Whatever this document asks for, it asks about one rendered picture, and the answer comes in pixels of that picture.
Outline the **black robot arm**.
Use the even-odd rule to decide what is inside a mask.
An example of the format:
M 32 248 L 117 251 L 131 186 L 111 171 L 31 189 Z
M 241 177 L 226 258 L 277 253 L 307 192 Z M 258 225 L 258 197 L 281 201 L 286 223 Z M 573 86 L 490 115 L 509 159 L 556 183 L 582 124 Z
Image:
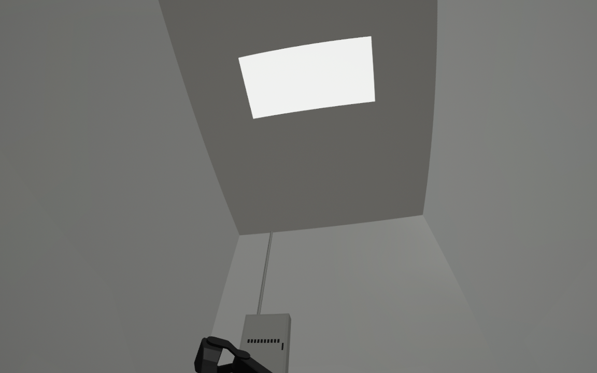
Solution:
M 223 349 L 234 354 L 234 361 L 218 366 Z M 247 351 L 236 349 L 228 340 L 217 337 L 202 338 L 194 368 L 197 373 L 272 373 L 251 358 Z

